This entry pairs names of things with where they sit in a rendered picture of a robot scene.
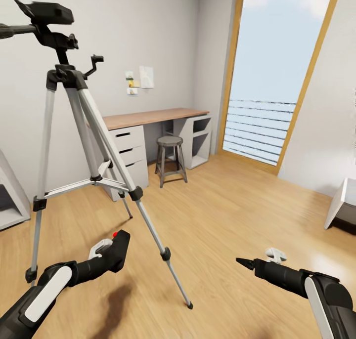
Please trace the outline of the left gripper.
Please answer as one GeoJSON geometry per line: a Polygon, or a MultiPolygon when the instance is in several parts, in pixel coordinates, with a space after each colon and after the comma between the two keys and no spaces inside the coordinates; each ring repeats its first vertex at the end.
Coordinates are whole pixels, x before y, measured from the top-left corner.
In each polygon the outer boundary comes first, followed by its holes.
{"type": "Polygon", "coordinates": [[[102,276],[105,272],[113,268],[115,263],[121,261],[122,259],[122,256],[113,257],[112,252],[109,252],[101,257],[86,260],[85,262],[89,265],[89,276],[85,282],[102,276]]]}

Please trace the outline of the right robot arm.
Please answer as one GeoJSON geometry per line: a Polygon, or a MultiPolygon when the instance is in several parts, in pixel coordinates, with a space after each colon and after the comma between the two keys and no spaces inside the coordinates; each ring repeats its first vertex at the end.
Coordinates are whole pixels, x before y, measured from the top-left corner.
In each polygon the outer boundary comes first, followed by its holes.
{"type": "Polygon", "coordinates": [[[285,252],[271,247],[267,260],[237,257],[255,276],[309,299],[322,339],[356,339],[356,312],[348,290],[336,277],[282,265],[285,252]]]}

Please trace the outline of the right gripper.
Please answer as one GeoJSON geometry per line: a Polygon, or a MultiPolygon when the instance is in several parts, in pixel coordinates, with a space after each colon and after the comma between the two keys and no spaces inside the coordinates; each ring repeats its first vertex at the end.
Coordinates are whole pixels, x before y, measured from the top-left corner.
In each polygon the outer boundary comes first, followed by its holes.
{"type": "Polygon", "coordinates": [[[287,266],[259,258],[254,260],[237,257],[236,261],[250,270],[255,270],[255,276],[267,280],[282,289],[288,290],[285,284],[287,266]]]}

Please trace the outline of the camera tripod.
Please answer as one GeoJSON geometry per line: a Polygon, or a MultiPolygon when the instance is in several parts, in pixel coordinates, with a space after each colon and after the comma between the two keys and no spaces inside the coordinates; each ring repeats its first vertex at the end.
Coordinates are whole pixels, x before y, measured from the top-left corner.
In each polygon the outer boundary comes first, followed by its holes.
{"type": "Polygon", "coordinates": [[[97,109],[94,100],[89,92],[88,86],[85,81],[88,80],[88,76],[97,71],[96,63],[104,62],[104,56],[98,56],[94,54],[91,56],[93,68],[87,73],[82,73],[75,69],[74,65],[70,65],[67,60],[66,51],[68,49],[78,49],[78,41],[74,34],[69,37],[64,34],[51,32],[47,25],[49,24],[62,24],[72,25],[74,17],[72,11],[68,8],[61,6],[59,3],[52,2],[38,2],[34,1],[31,4],[23,4],[20,0],[14,0],[24,12],[31,18],[31,24],[29,25],[16,25],[8,26],[0,24],[0,39],[10,38],[14,34],[28,34],[34,33],[39,43],[43,46],[49,46],[56,50],[60,64],[56,64],[56,69],[49,70],[46,78],[46,101],[44,112],[44,129],[43,140],[41,149],[41,161],[40,161],[40,173],[38,182],[38,192],[34,197],[33,211],[37,212],[36,226],[33,245],[32,266],[26,270],[25,279],[27,283],[31,283],[31,287],[34,286],[37,278],[38,266],[37,257],[39,249],[40,229],[42,220],[42,211],[46,209],[46,202],[48,198],[55,197],[76,189],[80,189],[85,186],[107,186],[114,189],[118,189],[118,195],[122,198],[124,205],[130,215],[133,218],[129,207],[125,200],[125,192],[129,193],[129,196],[136,202],[141,214],[159,248],[160,255],[163,260],[166,261],[172,272],[176,283],[178,284],[189,309],[193,309],[193,304],[189,300],[171,262],[171,251],[168,247],[163,246],[159,235],[157,234],[146,209],[140,200],[143,194],[143,189],[140,186],[135,186],[127,168],[117,150],[112,137],[97,109]],[[79,136],[82,142],[82,146],[85,152],[86,160],[91,172],[89,179],[79,181],[70,185],[66,185],[60,188],[56,188],[50,191],[45,191],[46,173],[49,156],[50,135],[52,126],[52,115],[54,106],[54,96],[57,89],[57,83],[62,83],[68,94],[71,109],[74,115],[74,119],[77,125],[79,136]],[[91,140],[86,124],[88,120],[89,126],[93,132],[93,135],[98,143],[100,151],[103,155],[104,162],[98,168],[95,160],[94,152],[92,149],[91,140]],[[113,170],[113,163],[109,155],[119,170],[124,183],[119,182],[113,170]],[[110,170],[112,179],[103,177],[107,169],[110,170]]]}

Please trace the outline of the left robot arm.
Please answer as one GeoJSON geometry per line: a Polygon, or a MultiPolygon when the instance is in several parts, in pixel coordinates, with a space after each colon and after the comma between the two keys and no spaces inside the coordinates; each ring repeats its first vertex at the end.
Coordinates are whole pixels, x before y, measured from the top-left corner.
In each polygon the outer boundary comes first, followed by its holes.
{"type": "Polygon", "coordinates": [[[73,260],[46,267],[38,285],[30,287],[0,318],[0,339],[32,339],[66,286],[94,280],[123,259],[113,257],[112,252],[101,255],[112,243],[110,239],[99,242],[91,248],[89,259],[84,262],[73,260]]]}

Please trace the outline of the digital camera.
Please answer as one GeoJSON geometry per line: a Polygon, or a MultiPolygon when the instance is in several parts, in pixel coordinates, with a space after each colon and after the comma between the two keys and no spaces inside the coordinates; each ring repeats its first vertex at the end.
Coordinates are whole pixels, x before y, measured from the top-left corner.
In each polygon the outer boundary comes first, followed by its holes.
{"type": "Polygon", "coordinates": [[[114,238],[112,239],[113,241],[112,245],[109,248],[107,248],[105,251],[103,251],[101,255],[103,256],[109,252],[112,252],[113,257],[122,256],[123,259],[115,263],[115,266],[109,270],[111,272],[117,273],[124,266],[131,235],[130,233],[124,230],[120,230],[118,233],[115,232],[113,234],[113,237],[114,238]]]}

